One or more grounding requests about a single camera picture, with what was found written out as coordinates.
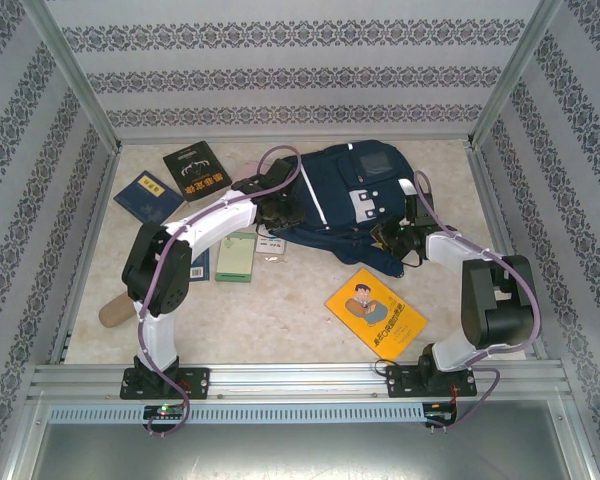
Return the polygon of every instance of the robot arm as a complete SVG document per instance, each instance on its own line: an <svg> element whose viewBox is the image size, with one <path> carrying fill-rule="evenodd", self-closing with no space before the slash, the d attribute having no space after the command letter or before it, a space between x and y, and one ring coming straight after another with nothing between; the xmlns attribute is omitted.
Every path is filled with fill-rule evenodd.
<svg viewBox="0 0 600 480"><path fill-rule="evenodd" d="M462 327L448 338L425 348L420 363L423 364L421 376L426 384L429 379L444 373L466 370L473 359L484 356L489 349L522 343L530 335L533 315L529 299L520 285L501 266L488 259L484 251L476 252L459 241L459 235L451 236L441 231L424 212L420 199L412 194L412 188L413 185L407 189L408 192L405 191L406 226L384 228L376 232L377 238L384 248L399 258L402 258L403 252L415 250L421 258L443 265L462 281ZM190 227L186 225L194 216L162 227L155 224L141 227L123 273L123 281L138 312L162 248L181 227L186 229L171 247L147 315L141 320L144 322L145 346L138 352L136 368L147 372L155 370L147 361L147 355L161 372L172 369L174 365L177 368L173 311L188 292L191 258L233 231L251 225L256 214L260 214L259 209L270 208L270 204L256 205L249 199L229 204L230 200L240 196L243 196L242 192L230 190L205 209L209 211L208 215ZM501 258L515 268L529 285L533 285L529 264L524 257ZM496 289L510 298L496 300Z"/></svg>

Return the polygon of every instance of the small card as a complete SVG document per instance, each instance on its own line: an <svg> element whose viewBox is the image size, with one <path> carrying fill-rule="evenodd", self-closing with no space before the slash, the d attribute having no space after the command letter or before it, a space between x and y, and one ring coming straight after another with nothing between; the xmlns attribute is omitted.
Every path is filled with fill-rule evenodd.
<svg viewBox="0 0 600 480"><path fill-rule="evenodd" d="M262 234L258 232L258 241L256 243L256 252L275 253L283 255L287 247L287 241L273 235Z"/></svg>

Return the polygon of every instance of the navy blue backpack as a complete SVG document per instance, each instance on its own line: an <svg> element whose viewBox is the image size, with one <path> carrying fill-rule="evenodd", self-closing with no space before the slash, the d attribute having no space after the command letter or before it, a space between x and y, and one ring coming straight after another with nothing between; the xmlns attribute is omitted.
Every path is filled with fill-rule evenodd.
<svg viewBox="0 0 600 480"><path fill-rule="evenodd" d="M296 164L295 156L286 160ZM333 252L345 264L362 262L401 277L402 261L374 247L370 232L391 217L404 217L399 180L414 181L407 159L391 145L366 140L303 155L302 165L293 193L304 206L305 221L275 234Z"/></svg>

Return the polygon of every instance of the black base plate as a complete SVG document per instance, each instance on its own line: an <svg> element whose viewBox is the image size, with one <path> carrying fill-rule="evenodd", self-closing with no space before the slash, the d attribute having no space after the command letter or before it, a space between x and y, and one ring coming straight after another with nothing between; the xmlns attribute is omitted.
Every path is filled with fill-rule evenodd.
<svg viewBox="0 0 600 480"><path fill-rule="evenodd" d="M473 373L468 370L439 373L427 387L417 365L388 365L386 376L389 398L450 397L454 386L458 397L475 397L478 394Z"/></svg>
<svg viewBox="0 0 600 480"><path fill-rule="evenodd" d="M176 383L184 388L189 399L205 400L209 392L210 373L211 370L208 368L180 367L176 373ZM127 368L124 371L120 387L120 398L123 400L171 400L180 397L180 394L173 388L167 395L163 395L136 368Z"/></svg>

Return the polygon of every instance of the black book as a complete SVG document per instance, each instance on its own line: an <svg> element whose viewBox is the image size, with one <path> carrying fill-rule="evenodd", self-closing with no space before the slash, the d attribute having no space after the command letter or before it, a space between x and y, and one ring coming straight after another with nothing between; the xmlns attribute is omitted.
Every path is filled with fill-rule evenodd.
<svg viewBox="0 0 600 480"><path fill-rule="evenodd" d="M164 157L187 202L199 200L231 185L231 178L207 142L198 142Z"/></svg>

